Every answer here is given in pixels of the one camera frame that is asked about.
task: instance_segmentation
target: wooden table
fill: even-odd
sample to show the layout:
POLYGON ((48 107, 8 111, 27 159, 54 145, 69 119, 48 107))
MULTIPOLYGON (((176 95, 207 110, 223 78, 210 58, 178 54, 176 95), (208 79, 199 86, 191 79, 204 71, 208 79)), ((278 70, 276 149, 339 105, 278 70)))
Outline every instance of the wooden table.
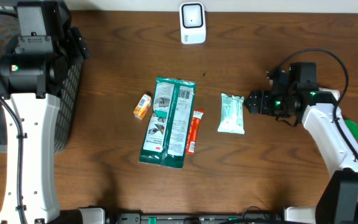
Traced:
MULTIPOLYGON (((341 108, 358 124, 358 15, 207 13, 204 44, 182 45, 177 12, 73 12, 92 53, 83 71, 70 143, 55 156, 61 209, 103 205, 145 213, 241 212, 250 205, 282 211, 316 205, 329 177, 311 136, 273 117, 244 110, 245 135, 218 133, 221 93, 269 89, 266 71, 296 50, 321 47, 350 73, 341 108), (132 114, 157 76, 197 82, 204 109, 194 156, 182 170, 139 164, 151 116, 132 114)), ((343 89, 337 62, 316 62, 322 86, 343 89)), ((0 209, 6 155, 0 154, 0 209)))

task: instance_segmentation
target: green circular lid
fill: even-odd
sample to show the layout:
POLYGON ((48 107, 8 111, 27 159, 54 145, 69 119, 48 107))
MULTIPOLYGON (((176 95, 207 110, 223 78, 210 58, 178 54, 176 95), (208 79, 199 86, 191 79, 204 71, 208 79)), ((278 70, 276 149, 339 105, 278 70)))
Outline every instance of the green circular lid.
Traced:
POLYGON ((353 137, 357 140, 358 139, 358 125, 351 120, 345 120, 345 124, 349 131, 352 133, 353 137))

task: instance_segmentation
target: red snack bar wrapper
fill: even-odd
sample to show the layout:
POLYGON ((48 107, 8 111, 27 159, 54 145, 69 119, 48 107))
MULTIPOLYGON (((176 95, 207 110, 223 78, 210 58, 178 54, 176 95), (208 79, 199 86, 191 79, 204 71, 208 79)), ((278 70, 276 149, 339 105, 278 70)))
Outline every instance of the red snack bar wrapper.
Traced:
POLYGON ((193 117, 191 118, 189 135, 187 136, 186 154, 194 155, 198 128, 203 114, 204 110, 194 110, 193 117))

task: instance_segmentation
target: white barcode scanner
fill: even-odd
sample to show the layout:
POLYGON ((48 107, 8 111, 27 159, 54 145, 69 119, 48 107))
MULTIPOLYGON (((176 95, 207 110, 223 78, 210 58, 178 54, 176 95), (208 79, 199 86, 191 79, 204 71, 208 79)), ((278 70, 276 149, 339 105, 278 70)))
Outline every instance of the white barcode scanner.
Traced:
POLYGON ((206 38, 205 10, 201 2, 180 5, 180 35, 183 44, 200 44, 206 38))

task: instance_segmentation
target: green package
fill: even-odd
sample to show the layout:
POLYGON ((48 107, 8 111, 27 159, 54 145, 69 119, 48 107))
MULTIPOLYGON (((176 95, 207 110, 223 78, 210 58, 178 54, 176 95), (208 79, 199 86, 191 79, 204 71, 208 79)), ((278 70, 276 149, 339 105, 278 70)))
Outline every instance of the green package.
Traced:
POLYGON ((139 162, 182 168, 196 83, 157 77, 139 162))

